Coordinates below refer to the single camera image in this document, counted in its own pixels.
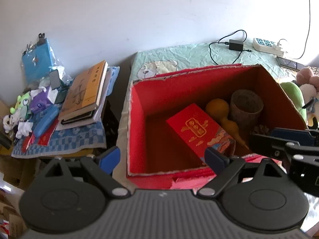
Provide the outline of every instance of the cardboard box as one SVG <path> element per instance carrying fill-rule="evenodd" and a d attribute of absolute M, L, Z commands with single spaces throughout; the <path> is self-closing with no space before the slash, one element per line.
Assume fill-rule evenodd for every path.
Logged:
<path fill-rule="evenodd" d="M 9 235 L 18 238 L 23 234 L 23 219 L 10 207 L 4 207 L 3 216 L 9 221 Z"/>
<path fill-rule="evenodd" d="M 207 147 L 213 147 L 226 156 L 234 153 L 234 139 L 195 103 L 170 117 L 166 122 L 194 152 L 196 158 L 203 162 L 203 165 L 205 165 L 204 152 Z"/>
<path fill-rule="evenodd" d="M 0 233 L 9 235 L 9 221 L 3 215 L 0 215 Z"/>
<path fill-rule="evenodd" d="M 137 80 L 130 95 L 127 178 L 145 189 L 205 185 L 213 172 L 181 150 L 183 142 L 172 138 L 166 120 L 192 103 L 203 109 L 215 98 L 230 102 L 238 89 L 252 90 L 263 100 L 260 124 L 270 129 L 307 128 L 284 91 L 261 65 L 187 69 Z M 248 144 L 248 136 L 241 136 Z M 236 155 L 250 153 L 236 145 Z"/>
<path fill-rule="evenodd" d="M 34 179 L 36 158 L 16 159 L 0 155 L 0 172 L 3 180 L 11 185 L 26 190 Z"/>
<path fill-rule="evenodd" d="M 0 100 L 0 132 L 2 132 L 3 134 L 5 134 L 4 132 L 4 128 L 3 128 L 3 124 L 2 124 L 2 120 L 3 120 L 3 117 L 5 115 L 8 115 L 10 114 L 10 109 L 7 105 L 5 105 L 1 100 Z"/>
<path fill-rule="evenodd" d="M 0 197 L 0 215 L 4 215 L 4 208 L 11 208 L 12 210 L 15 211 L 14 207 L 12 204 L 5 198 L 5 196 Z"/>

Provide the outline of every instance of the red cardboard box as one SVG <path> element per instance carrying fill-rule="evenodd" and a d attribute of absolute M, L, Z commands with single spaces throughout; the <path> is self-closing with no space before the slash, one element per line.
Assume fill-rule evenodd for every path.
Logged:
<path fill-rule="evenodd" d="M 250 89 L 263 100 L 260 124 L 270 129 L 307 128 L 285 92 L 261 65 L 195 68 L 137 80 L 130 94 L 127 178 L 145 189 L 205 185 L 214 173 L 194 162 L 193 151 L 172 136 L 166 120 L 192 103 L 203 109 L 215 98 L 230 102 L 238 89 Z M 249 146 L 249 134 L 240 135 Z M 237 144 L 234 154 L 251 153 Z"/>
<path fill-rule="evenodd" d="M 195 103 L 166 122 L 203 163 L 207 147 L 227 156 L 234 153 L 234 139 Z"/>

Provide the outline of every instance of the bed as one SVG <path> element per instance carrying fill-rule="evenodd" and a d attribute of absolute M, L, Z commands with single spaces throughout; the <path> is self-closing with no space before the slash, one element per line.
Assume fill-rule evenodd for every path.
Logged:
<path fill-rule="evenodd" d="M 207 43 L 179 45 L 152 49 L 136 54 L 131 68 L 116 144 L 121 150 L 121 160 L 113 171 L 113 178 L 131 191 L 136 188 L 136 185 L 126 179 L 126 148 L 129 116 L 128 100 L 131 82 L 161 73 L 214 65 L 209 54 L 208 45 Z M 211 48 L 214 61 L 221 65 L 231 64 L 239 55 L 238 51 L 229 50 L 228 46 L 224 44 L 212 44 Z M 251 49 L 252 52 L 243 51 L 235 63 L 241 63 L 243 65 L 261 64 L 277 82 L 291 81 L 296 78 L 297 72 L 280 67 L 274 55 L 256 51 L 251 42 L 246 42 L 244 49 Z M 317 204 L 319 204 L 318 198 L 311 195 L 306 196 L 310 208 L 302 226 L 303 231 L 309 230 L 319 221 L 319 215 L 316 211 Z"/>

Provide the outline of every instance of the stack of books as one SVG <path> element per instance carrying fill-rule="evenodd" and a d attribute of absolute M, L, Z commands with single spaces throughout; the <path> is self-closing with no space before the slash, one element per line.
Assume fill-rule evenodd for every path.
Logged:
<path fill-rule="evenodd" d="M 80 73 L 73 81 L 59 114 L 56 130 L 97 122 L 111 79 L 104 60 Z"/>

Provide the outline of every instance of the black charger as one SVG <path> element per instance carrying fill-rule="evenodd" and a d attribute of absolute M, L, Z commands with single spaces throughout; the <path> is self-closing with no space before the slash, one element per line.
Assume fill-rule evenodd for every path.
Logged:
<path fill-rule="evenodd" d="M 229 49 L 236 51 L 244 50 L 244 42 L 240 40 L 230 39 L 229 40 Z"/>

